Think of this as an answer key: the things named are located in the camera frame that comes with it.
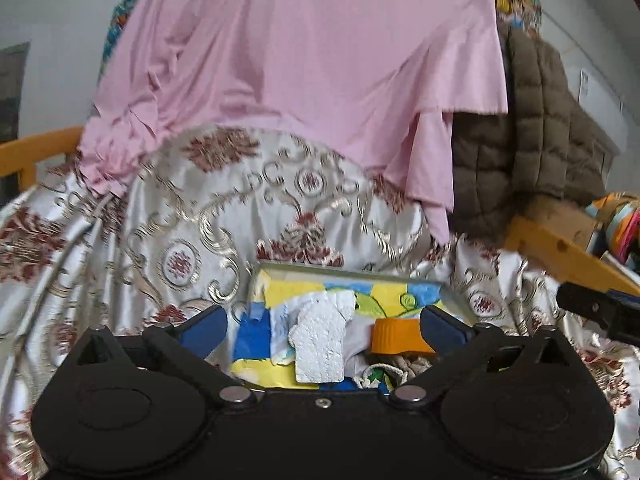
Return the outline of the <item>white cloth with blue print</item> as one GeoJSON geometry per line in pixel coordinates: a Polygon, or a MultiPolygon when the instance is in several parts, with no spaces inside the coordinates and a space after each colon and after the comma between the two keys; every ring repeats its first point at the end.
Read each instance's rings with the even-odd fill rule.
{"type": "MultiPolygon", "coordinates": [[[[282,386],[286,381],[276,375],[288,373],[291,384],[303,385],[295,380],[295,353],[288,342],[288,332],[302,303],[315,293],[296,296],[267,308],[260,318],[247,315],[242,318],[232,356],[235,374],[250,370],[252,382],[282,386]]],[[[347,324],[344,338],[344,379],[355,377],[367,367],[363,353],[369,348],[374,323],[375,319],[365,315],[356,300],[355,316],[347,324]]]]}

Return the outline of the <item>grey beige drawstring pouch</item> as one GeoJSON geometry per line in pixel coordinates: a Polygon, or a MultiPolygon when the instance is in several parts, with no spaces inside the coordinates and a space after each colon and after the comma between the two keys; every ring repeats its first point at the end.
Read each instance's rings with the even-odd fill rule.
{"type": "Polygon", "coordinates": [[[428,370],[432,363],[425,356],[380,356],[354,377],[359,389],[390,392],[428,370]]]}

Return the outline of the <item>white knitted cloth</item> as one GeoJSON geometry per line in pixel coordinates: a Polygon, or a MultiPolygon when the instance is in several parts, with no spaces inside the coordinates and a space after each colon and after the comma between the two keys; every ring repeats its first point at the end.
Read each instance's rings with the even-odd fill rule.
{"type": "Polygon", "coordinates": [[[296,382],[337,384],[344,379],[344,338],[355,311],[356,296],[348,289],[316,292],[302,303],[288,332],[296,382]]]}

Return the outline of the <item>grey tray with cartoon picture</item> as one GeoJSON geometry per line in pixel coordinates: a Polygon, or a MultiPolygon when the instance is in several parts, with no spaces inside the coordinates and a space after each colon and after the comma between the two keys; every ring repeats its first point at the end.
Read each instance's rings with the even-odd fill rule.
{"type": "MultiPolygon", "coordinates": [[[[250,285],[248,305],[238,316],[239,327],[245,315],[260,318],[262,311],[282,304],[296,296],[310,292],[349,289],[356,292],[358,306],[365,315],[374,318],[418,318],[424,307],[432,304],[457,318],[467,326],[472,326],[474,316],[465,303],[446,284],[414,280],[413,278],[393,278],[384,275],[346,272],[341,270],[302,269],[284,264],[263,264],[257,271],[250,285]]],[[[367,348],[363,353],[367,366],[380,357],[367,348]]],[[[288,373],[277,374],[284,379],[282,386],[258,384],[250,380],[252,372],[232,374],[254,386],[262,388],[290,388],[307,390],[355,390],[359,389],[354,378],[345,378],[337,384],[303,384],[293,385],[288,381],[288,373]]]]}

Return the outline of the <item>colourful patterned cloth bundle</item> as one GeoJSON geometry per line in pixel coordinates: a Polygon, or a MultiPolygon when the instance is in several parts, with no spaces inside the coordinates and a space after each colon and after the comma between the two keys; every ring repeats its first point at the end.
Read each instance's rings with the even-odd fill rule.
{"type": "Polygon", "coordinates": [[[639,267],[639,196],[615,192],[594,200],[586,213],[603,228],[608,251],[629,269],[639,267]]]}

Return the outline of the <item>floral satin bedspread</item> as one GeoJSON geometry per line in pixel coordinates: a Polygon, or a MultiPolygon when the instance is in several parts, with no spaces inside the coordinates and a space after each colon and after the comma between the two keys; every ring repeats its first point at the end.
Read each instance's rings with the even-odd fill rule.
{"type": "Polygon", "coordinates": [[[562,311],[547,271],[462,234],[436,244],[420,205],[321,145],[224,127],[165,145],[122,196],[93,196],[69,160],[3,207],[2,477],[44,474],[32,407],[93,324],[137,335],[218,304],[229,331],[210,362],[292,387],[292,365],[270,359],[266,261],[444,282],[462,296],[455,315],[511,335],[558,326],[615,416],[604,474],[638,477],[639,352],[562,311]]]}

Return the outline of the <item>cardboard box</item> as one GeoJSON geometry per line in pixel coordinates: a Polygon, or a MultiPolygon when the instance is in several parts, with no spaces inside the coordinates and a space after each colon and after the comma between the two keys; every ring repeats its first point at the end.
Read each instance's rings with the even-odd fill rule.
{"type": "Polygon", "coordinates": [[[526,206],[524,216],[582,249],[588,248],[600,229],[599,222],[582,209],[547,195],[534,196],[526,206]]]}

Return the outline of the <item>brown quilted jacket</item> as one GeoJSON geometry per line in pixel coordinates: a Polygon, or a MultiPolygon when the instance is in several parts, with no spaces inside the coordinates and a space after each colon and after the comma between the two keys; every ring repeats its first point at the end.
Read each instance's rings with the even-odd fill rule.
{"type": "Polygon", "coordinates": [[[602,130],[568,88],[559,51],[498,27],[508,114],[458,113],[452,125],[455,233],[500,240],[535,196],[587,206],[605,194],[593,158],[602,130]]]}

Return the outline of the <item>pink draped sheet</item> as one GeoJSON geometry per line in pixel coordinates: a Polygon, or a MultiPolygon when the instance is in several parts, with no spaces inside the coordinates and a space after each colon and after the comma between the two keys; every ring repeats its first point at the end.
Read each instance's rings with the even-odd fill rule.
{"type": "Polygon", "coordinates": [[[97,193],[187,128],[277,129],[378,170],[446,243],[454,114],[508,109],[495,1],[139,0],[93,106],[97,193]]]}

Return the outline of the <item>grey door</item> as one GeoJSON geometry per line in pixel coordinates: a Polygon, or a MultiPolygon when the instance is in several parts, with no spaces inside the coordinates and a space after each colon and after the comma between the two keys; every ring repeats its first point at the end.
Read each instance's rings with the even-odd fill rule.
{"type": "Polygon", "coordinates": [[[18,139],[21,96],[30,43],[1,50],[0,54],[0,141],[18,139]]]}

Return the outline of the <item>white wall air conditioner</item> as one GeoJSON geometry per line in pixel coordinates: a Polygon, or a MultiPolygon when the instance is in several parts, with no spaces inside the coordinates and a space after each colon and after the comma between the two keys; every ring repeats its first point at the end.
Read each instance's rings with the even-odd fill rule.
{"type": "Polygon", "coordinates": [[[614,155],[623,154],[628,145],[629,128],[620,108],[620,102],[594,78],[588,70],[579,71],[577,101],[582,109],[603,130],[600,142],[614,155]]]}

